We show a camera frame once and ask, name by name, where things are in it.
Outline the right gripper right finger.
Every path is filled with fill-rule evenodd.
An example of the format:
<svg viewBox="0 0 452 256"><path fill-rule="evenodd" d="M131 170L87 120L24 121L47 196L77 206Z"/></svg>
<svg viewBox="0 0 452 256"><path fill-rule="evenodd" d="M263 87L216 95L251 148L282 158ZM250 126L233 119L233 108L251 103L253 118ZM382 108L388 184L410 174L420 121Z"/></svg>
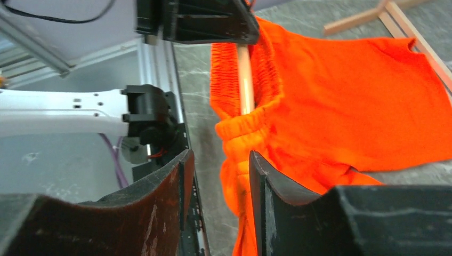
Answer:
<svg viewBox="0 0 452 256"><path fill-rule="evenodd" d="M451 187L336 186L319 195L249 155L258 255L451 255Z"/></svg>

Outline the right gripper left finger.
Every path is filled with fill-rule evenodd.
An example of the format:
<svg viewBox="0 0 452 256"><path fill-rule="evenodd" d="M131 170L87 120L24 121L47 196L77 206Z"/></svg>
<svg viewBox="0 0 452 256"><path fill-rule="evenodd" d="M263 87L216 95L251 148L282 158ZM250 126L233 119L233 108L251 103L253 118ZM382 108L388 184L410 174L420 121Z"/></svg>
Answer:
<svg viewBox="0 0 452 256"><path fill-rule="evenodd" d="M195 173L187 149L96 202L1 196L1 255L176 255Z"/></svg>

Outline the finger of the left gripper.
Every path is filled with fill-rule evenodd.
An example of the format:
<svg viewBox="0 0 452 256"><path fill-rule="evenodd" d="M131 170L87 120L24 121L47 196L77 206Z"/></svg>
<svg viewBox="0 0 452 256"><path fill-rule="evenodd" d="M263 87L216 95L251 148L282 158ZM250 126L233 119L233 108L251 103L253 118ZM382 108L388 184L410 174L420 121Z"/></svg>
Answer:
<svg viewBox="0 0 452 256"><path fill-rule="evenodd" d="M162 38L182 44L255 44L260 32L247 1L164 1Z"/></svg>

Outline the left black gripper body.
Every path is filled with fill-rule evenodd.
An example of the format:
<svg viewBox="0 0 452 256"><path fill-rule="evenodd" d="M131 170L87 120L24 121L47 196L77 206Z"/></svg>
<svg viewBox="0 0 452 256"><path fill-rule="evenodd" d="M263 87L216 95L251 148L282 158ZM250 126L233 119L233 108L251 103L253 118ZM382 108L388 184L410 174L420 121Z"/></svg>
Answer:
<svg viewBox="0 0 452 256"><path fill-rule="evenodd" d="M136 0L136 32L158 36L163 24L164 0Z"/></svg>

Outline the orange shorts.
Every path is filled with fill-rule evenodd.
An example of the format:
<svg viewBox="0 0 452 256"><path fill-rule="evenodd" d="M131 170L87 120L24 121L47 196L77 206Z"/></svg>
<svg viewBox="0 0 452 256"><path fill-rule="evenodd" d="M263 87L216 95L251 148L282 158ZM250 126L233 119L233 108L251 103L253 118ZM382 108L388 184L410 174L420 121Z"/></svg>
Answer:
<svg viewBox="0 0 452 256"><path fill-rule="evenodd" d="M451 159L451 104L415 38L328 40L259 19L249 46L255 109L241 112L237 48L215 43L210 101L226 156L225 202L238 218L234 255L257 255L249 153L319 194L375 185L369 171Z"/></svg>

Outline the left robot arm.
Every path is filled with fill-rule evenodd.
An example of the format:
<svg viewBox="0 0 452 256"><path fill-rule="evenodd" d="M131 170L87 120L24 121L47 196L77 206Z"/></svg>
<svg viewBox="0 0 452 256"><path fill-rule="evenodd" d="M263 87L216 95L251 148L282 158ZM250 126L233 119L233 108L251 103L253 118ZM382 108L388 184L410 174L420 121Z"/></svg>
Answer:
<svg viewBox="0 0 452 256"><path fill-rule="evenodd" d="M136 30L182 44L255 44L252 1L137 1ZM135 137L162 154L183 135L169 93L150 84L100 92L1 89L1 136L110 133Z"/></svg>

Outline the wooden clothes rack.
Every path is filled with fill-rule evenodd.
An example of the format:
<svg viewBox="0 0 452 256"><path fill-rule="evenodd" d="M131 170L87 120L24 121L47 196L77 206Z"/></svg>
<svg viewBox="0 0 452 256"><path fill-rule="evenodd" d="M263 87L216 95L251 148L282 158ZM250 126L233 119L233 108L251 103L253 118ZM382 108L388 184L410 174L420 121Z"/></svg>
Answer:
<svg viewBox="0 0 452 256"><path fill-rule="evenodd" d="M324 25L323 33L325 36L329 36L363 25L366 22L380 19L394 38L411 37L416 39L415 47L420 53L425 54L433 70L437 73L446 88L451 91L450 69L403 13L403 9L408 9L422 3L424 3L424 1L380 1L375 8Z"/></svg>

